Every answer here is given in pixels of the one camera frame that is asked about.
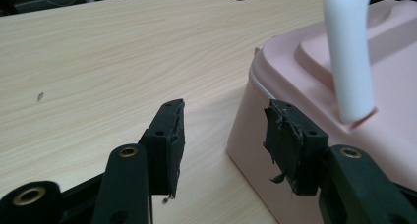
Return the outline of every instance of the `wooden table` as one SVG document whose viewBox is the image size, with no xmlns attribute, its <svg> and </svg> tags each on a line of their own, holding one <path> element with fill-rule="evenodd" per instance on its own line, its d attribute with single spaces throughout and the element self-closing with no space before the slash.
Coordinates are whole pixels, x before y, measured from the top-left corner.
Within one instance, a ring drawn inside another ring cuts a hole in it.
<svg viewBox="0 0 417 224">
<path fill-rule="evenodd" d="M 323 18 L 322 0 L 109 0 L 0 19 L 0 196 L 62 191 L 184 98 L 177 198 L 154 223 L 276 223 L 226 153 L 256 46 Z"/>
</svg>

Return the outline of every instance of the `light wood tabletop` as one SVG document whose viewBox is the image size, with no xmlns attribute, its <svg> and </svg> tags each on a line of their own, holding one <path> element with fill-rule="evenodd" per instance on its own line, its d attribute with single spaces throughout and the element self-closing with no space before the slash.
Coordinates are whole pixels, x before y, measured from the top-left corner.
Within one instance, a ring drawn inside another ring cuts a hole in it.
<svg viewBox="0 0 417 224">
<path fill-rule="evenodd" d="M 108 0 L 0 18 L 0 196 L 61 191 L 184 98 L 177 198 L 154 223 L 276 223 L 226 152 L 254 49 L 323 19 L 323 0 Z"/>
</svg>

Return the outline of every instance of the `metal ring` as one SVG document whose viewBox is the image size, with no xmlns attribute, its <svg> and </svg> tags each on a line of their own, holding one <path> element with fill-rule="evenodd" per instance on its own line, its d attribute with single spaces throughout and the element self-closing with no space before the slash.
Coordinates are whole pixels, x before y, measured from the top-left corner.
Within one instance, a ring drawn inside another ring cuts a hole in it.
<svg viewBox="0 0 417 224">
<path fill-rule="evenodd" d="M 138 149 L 135 147 L 125 147 L 120 149 L 119 156 L 121 157 L 132 157 L 138 153 Z"/>
<path fill-rule="evenodd" d="M 45 193 L 46 189 L 44 187 L 32 187 L 26 189 L 13 198 L 13 204 L 16 206 L 25 206 L 34 203 L 40 200 Z"/>
<path fill-rule="evenodd" d="M 350 157 L 350 158 L 360 158 L 362 157 L 362 154 L 358 151 L 356 151 L 353 148 L 349 148 L 349 147 L 343 147 L 340 149 L 341 154 L 343 154 L 346 157 Z"/>
</svg>

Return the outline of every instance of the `pink plastic bin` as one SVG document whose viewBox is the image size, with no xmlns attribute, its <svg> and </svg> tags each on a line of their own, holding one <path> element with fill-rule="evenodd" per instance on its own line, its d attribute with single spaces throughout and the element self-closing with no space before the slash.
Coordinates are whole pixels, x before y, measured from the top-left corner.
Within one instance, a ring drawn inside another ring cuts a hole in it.
<svg viewBox="0 0 417 224">
<path fill-rule="evenodd" d="M 281 223 L 323 223 L 317 196 L 296 196 L 263 147 L 264 109 L 276 98 L 297 106 L 329 134 L 329 145 L 364 149 L 396 183 L 417 191 L 417 3 L 369 8 L 369 51 L 376 108 L 352 124 L 339 120 L 325 24 L 275 36 L 258 48 L 227 150 Z"/>
</svg>

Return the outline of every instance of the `white handle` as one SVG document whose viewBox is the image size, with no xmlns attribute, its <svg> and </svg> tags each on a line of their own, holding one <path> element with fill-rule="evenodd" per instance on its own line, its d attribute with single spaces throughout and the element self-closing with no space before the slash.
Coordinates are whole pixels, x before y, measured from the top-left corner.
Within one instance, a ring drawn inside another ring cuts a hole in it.
<svg viewBox="0 0 417 224">
<path fill-rule="evenodd" d="M 375 107 L 368 53 L 370 0 L 325 0 L 328 46 L 340 120 L 353 123 Z"/>
</svg>

